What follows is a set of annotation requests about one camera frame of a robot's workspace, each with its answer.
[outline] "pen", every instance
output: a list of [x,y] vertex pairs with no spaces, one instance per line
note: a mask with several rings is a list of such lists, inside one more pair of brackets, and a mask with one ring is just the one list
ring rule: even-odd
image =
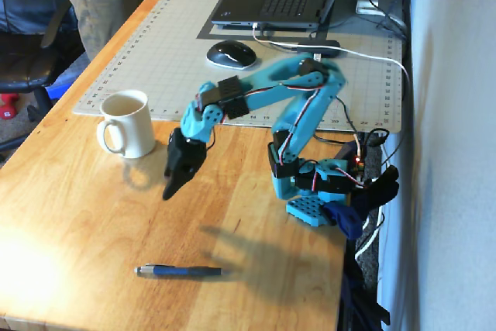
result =
[[226,275],[228,271],[220,267],[175,267],[172,265],[145,264],[144,267],[135,267],[136,274],[188,276],[188,277],[211,277]]

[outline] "white coffee mug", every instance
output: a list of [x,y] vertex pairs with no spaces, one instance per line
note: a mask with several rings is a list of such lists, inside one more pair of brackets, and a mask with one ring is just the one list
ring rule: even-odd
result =
[[[141,91],[128,90],[107,97],[100,105],[105,120],[98,124],[96,136],[100,146],[124,158],[138,158],[155,147],[148,98]],[[105,142],[108,127],[114,147]]]

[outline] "blue robotic arm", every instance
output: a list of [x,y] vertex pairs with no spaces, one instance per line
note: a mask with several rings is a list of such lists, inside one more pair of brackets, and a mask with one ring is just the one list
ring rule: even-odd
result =
[[[181,127],[170,135],[163,198],[171,198],[195,176],[205,161],[214,126],[226,116],[234,119],[293,98],[273,125],[274,141],[268,145],[276,195],[285,200],[301,195],[287,203],[287,211],[313,226],[338,223],[348,237],[359,236],[360,214],[343,208],[355,188],[343,174],[353,149],[342,159],[317,164],[298,157],[345,82],[336,64],[320,63],[303,53],[242,79],[203,84],[184,113]],[[326,206],[332,207],[328,214],[322,211]]]

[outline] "computer mouse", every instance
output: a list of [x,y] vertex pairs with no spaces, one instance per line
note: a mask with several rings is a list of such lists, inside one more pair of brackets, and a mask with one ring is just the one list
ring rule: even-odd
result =
[[207,60],[214,65],[242,70],[255,64],[257,55],[246,44],[224,40],[210,48]]

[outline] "white wall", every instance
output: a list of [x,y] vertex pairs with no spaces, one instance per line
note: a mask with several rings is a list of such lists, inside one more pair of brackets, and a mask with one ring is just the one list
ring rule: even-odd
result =
[[496,0],[412,0],[412,60],[408,197],[381,231],[379,301],[392,330],[495,330]]

